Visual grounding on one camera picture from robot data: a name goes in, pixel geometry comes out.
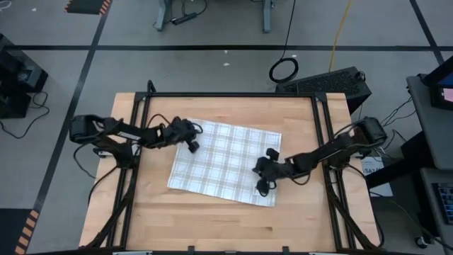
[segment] plaid cloth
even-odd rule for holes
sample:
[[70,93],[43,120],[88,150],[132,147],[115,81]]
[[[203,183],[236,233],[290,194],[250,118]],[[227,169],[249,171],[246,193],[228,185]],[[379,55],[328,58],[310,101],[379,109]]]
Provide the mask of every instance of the plaid cloth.
[[274,206],[275,190],[262,197],[255,189],[259,176],[252,171],[267,148],[280,151],[282,134],[206,120],[190,120],[203,127],[200,148],[192,154],[186,144],[176,152],[167,186],[253,205]]

